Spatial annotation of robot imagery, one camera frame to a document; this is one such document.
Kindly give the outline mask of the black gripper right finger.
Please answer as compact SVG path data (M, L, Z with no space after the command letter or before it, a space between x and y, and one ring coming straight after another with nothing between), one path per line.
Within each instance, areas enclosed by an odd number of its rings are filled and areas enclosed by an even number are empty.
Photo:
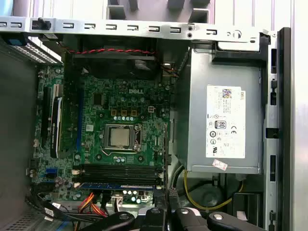
M224 212L212 212L203 218L199 210L182 207L176 189L168 190L172 231L262 231L263 229Z

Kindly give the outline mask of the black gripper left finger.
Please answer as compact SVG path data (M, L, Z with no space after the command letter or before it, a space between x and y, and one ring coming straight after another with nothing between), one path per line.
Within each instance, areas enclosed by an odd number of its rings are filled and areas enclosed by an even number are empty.
M165 231L167 229L167 193L154 192L154 207L139 209L135 217L126 211L116 212L83 231Z

